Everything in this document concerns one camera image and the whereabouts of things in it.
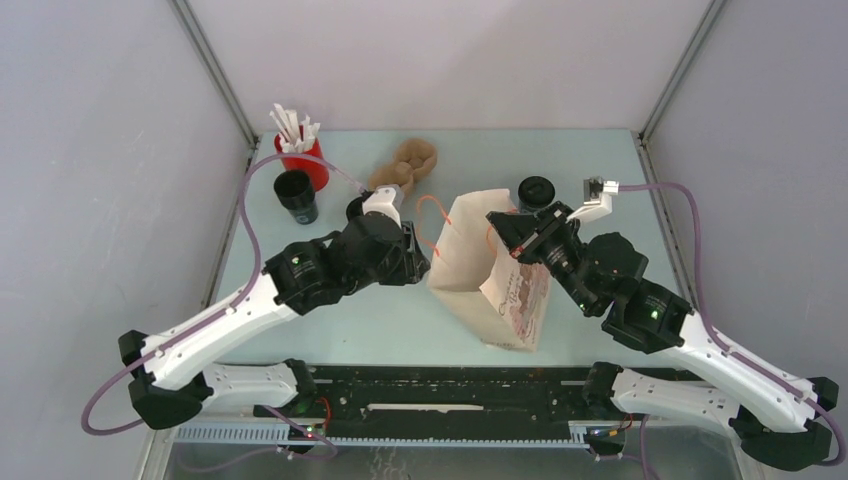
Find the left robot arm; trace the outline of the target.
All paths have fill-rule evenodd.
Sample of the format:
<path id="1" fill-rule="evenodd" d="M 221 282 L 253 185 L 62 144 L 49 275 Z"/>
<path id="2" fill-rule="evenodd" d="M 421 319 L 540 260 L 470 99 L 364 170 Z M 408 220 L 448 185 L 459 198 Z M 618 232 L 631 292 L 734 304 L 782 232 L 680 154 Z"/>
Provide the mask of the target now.
<path id="1" fill-rule="evenodd" d="M 312 411 L 317 387 L 302 360 L 224 365 L 219 358 L 269 328 L 337 304 L 372 285 L 419 283 L 430 264 L 410 221 L 380 213 L 352 218 L 342 231 L 294 242 L 267 260 L 229 297 L 167 332 L 131 330 L 119 339 L 134 410 L 154 430 L 203 411 L 245 406 Z"/>

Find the black paper coffee cup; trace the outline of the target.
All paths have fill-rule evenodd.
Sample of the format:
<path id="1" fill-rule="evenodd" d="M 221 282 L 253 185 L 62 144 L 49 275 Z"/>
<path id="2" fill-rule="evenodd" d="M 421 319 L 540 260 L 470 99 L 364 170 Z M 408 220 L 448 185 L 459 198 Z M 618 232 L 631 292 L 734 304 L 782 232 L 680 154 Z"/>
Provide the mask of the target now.
<path id="1" fill-rule="evenodd" d="M 535 214 L 544 208 L 547 207 L 547 204 L 533 204 L 533 203 L 519 203 L 519 212 L 526 214 Z"/>

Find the black plastic cup lid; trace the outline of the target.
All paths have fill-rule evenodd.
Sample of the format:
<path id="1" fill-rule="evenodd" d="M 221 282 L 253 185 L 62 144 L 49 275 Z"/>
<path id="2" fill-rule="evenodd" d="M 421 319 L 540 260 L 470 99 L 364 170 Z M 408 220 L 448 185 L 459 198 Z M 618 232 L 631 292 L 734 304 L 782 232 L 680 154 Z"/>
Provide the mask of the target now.
<path id="1" fill-rule="evenodd" d="M 519 183 L 519 203 L 547 204 L 550 205 L 556 197 L 554 185 L 545 177 L 529 176 Z"/>

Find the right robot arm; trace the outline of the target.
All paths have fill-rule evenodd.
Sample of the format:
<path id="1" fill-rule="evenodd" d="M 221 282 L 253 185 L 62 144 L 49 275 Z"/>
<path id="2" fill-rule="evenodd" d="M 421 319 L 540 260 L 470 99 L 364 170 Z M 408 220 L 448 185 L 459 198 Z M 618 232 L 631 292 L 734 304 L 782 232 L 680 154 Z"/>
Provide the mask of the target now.
<path id="1" fill-rule="evenodd" d="M 793 376 L 710 329 L 685 299 L 644 278 L 647 258 L 621 234 L 581 241 L 578 221 L 558 202 L 487 219 L 514 259 L 546 267 L 616 342 L 702 380 L 694 387 L 598 362 L 581 392 L 588 414 L 606 418 L 617 410 L 686 422 L 737 441 L 748 456 L 783 471 L 844 460 L 844 438 L 830 414 L 838 385 Z"/>

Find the beige paper bag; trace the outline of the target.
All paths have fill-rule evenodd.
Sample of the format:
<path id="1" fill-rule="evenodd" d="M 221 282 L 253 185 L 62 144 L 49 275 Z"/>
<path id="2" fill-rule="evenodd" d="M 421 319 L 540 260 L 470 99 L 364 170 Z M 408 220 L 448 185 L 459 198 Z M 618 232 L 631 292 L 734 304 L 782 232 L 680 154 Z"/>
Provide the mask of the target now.
<path id="1" fill-rule="evenodd" d="M 503 350 L 534 352 L 538 348 L 550 299 L 551 277 L 540 265 L 512 258 L 486 219 L 490 212 L 515 213 L 508 189 L 457 196 L 449 209 L 432 195 L 442 217 L 438 239 L 419 227 L 418 242 L 432 252 L 426 280 L 430 292 L 479 340 Z"/>

